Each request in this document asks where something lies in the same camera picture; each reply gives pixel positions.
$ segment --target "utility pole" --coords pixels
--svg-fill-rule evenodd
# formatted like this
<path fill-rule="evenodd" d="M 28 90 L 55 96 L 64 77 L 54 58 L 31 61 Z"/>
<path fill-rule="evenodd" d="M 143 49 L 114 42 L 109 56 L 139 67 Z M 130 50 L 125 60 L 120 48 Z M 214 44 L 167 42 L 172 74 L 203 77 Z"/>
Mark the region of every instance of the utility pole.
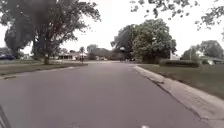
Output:
<path fill-rule="evenodd" d="M 170 60 L 173 60 L 172 41 L 170 42 Z"/>
<path fill-rule="evenodd" d="M 191 46 L 191 48 L 190 48 L 190 60 L 191 60 L 191 58 L 192 58 L 191 53 L 192 53 L 192 46 Z"/>

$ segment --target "sky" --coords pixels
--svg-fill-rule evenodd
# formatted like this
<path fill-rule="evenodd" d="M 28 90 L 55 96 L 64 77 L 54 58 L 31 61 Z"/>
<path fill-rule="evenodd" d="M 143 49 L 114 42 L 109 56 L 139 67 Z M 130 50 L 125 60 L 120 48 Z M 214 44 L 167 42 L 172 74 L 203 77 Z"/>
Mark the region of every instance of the sky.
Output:
<path fill-rule="evenodd" d="M 94 22 L 90 19 L 85 19 L 90 25 L 91 30 L 86 30 L 86 33 L 75 32 L 78 41 L 67 41 L 62 47 L 68 50 L 79 50 L 81 46 L 87 47 L 89 44 L 97 44 L 101 48 L 112 49 L 110 42 L 118 31 L 129 24 L 140 24 L 147 19 L 154 18 L 149 16 L 144 18 L 145 9 L 141 8 L 138 12 L 130 12 L 130 0 L 89 0 L 98 4 L 97 8 L 101 14 L 101 22 Z M 194 22 L 200 19 L 202 11 L 211 7 L 211 1 L 203 1 L 200 8 L 191 9 L 188 17 L 175 17 L 171 21 L 167 20 L 170 13 L 161 13 L 159 18 L 164 19 L 170 27 L 170 34 L 177 42 L 176 54 L 181 55 L 190 48 L 191 45 L 200 44 L 203 40 L 218 40 L 224 48 L 221 33 L 223 32 L 224 24 L 212 27 L 212 30 L 202 29 L 197 31 Z M 4 35 L 6 27 L 0 26 L 0 47 L 5 46 Z M 31 46 L 26 47 L 23 51 L 29 53 Z"/>

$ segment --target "sidewalk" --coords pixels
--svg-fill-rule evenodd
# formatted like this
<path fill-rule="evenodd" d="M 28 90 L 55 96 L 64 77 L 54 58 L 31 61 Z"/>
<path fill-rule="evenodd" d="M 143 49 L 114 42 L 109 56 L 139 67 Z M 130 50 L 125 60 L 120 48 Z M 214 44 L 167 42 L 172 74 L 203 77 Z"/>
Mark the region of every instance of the sidewalk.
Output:
<path fill-rule="evenodd" d="M 135 69 L 144 77 L 157 83 L 162 89 L 206 121 L 212 128 L 224 127 L 223 100 L 138 66 Z"/>

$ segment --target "street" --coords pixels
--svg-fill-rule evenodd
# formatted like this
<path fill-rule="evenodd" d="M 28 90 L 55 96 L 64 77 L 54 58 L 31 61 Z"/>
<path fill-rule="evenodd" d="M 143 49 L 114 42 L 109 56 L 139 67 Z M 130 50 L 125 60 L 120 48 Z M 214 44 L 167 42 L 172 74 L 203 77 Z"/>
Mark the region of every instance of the street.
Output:
<path fill-rule="evenodd" d="M 0 81 L 12 128 L 209 128 L 132 64 L 101 63 Z"/>

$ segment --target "roof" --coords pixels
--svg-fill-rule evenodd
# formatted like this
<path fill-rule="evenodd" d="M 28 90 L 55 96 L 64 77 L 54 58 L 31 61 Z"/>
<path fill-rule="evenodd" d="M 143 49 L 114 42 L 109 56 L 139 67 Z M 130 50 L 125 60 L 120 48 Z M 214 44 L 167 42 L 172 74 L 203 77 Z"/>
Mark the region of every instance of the roof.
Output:
<path fill-rule="evenodd" d="M 208 56 L 203 56 L 201 57 L 202 60 L 213 60 L 213 61 L 221 61 L 224 62 L 224 59 L 221 58 L 215 58 L 215 57 L 208 57 Z"/>

